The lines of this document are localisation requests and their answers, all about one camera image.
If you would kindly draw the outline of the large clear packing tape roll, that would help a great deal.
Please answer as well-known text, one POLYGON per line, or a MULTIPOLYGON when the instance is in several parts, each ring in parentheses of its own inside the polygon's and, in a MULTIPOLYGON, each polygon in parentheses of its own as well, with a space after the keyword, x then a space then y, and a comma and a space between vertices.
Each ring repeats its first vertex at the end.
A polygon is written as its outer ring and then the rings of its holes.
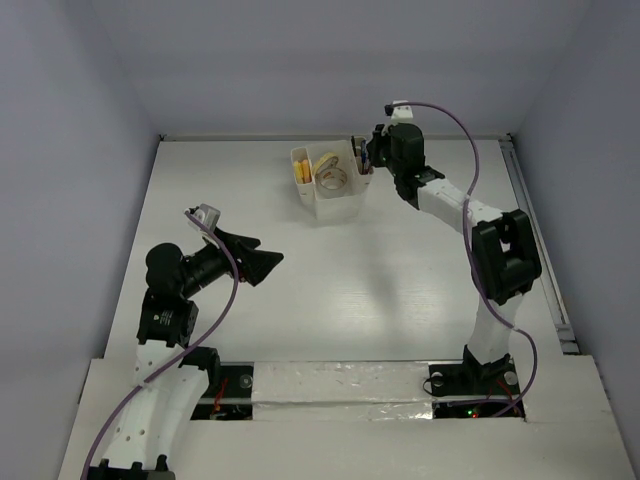
POLYGON ((325 195, 340 194, 348 181, 347 173, 337 167, 326 168, 316 174, 316 184, 325 195))

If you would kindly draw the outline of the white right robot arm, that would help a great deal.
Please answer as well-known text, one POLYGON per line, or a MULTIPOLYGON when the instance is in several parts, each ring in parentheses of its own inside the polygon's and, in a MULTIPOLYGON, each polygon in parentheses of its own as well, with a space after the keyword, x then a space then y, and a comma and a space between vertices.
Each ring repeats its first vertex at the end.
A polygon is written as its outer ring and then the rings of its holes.
POLYGON ((487 395, 514 371, 509 340, 523 297, 542 273, 529 216, 472 199, 426 163, 421 130, 410 123, 375 127, 366 146, 371 163, 386 168, 398 195, 461 234, 479 292, 474 329, 458 363, 429 369, 436 397, 487 395))

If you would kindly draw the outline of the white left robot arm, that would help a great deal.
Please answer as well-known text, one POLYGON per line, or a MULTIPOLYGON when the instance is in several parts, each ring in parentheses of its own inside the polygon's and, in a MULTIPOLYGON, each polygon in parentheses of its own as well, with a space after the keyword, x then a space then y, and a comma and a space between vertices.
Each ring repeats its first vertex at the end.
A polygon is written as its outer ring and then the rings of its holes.
POLYGON ((203 236, 193 254, 161 243, 146 255, 133 387, 93 441, 84 479, 174 478, 171 463, 196 404, 222 382, 218 351, 192 337, 199 313, 193 296, 223 276, 234 289, 257 286, 284 259, 256 238, 219 228, 203 236))

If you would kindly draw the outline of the blue ballpoint pen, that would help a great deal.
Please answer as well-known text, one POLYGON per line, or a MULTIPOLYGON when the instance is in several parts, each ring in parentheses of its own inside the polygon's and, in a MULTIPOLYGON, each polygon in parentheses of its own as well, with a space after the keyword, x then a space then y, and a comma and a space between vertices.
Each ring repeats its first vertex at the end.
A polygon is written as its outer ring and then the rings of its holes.
POLYGON ((361 141, 360 150, 361 150, 361 163, 362 163, 361 174, 366 175, 368 174, 369 166, 368 166, 368 155, 367 155, 367 147, 366 147, 365 140, 361 141))

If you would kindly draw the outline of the pink highlighter marker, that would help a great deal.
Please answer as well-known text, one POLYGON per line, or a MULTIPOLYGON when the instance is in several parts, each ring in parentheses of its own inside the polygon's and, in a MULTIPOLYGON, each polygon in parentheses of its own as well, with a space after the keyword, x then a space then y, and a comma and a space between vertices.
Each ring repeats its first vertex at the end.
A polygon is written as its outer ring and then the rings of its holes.
POLYGON ((301 168, 302 168, 304 183, 310 183, 312 181, 312 176, 311 176, 310 163, 308 159, 305 159, 302 161, 301 168))

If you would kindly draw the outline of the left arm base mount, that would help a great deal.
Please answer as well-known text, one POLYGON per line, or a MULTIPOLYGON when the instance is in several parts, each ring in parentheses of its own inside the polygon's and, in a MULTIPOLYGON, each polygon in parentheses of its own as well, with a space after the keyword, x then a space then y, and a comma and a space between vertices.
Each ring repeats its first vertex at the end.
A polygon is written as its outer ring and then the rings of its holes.
POLYGON ((253 363, 223 363, 218 383, 196 404, 191 419, 245 421, 253 418, 253 363))

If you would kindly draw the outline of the purple gel pen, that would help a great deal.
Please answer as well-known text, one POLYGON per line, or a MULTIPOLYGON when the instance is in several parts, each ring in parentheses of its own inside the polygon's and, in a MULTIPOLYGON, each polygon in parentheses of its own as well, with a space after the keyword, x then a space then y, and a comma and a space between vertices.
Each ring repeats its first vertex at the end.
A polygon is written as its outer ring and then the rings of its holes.
POLYGON ((356 159, 357 170, 358 170, 360 175, 363 175, 364 174, 364 163, 363 163, 361 154, 356 155, 355 159, 356 159))

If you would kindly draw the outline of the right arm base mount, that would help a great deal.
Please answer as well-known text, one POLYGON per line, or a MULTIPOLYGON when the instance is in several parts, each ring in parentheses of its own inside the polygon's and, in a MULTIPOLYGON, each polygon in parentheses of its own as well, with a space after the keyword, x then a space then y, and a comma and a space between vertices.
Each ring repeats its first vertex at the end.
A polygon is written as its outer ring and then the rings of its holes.
POLYGON ((436 363, 422 382, 437 418, 524 417, 521 388, 509 353, 481 361, 468 345, 459 361, 436 363))

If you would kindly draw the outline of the patterned washi tape roll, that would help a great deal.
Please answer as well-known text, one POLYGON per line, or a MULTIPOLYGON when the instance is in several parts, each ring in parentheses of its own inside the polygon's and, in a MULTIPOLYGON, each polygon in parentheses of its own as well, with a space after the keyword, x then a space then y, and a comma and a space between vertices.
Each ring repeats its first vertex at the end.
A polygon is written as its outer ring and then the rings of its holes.
POLYGON ((313 165, 313 174, 325 168, 335 167, 339 162, 339 156, 335 152, 327 152, 313 165))

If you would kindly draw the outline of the yellow highlighter marker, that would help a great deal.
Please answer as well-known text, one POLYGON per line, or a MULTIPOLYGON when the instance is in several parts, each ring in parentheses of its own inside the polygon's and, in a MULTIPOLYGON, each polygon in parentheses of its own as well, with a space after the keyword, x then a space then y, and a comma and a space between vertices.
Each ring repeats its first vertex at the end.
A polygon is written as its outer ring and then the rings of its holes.
POLYGON ((304 183, 304 173, 303 173, 303 168, 302 168, 301 163, 299 161, 295 161, 293 163, 293 167, 294 167, 294 174, 295 174, 296 182, 298 184, 303 184, 304 183))

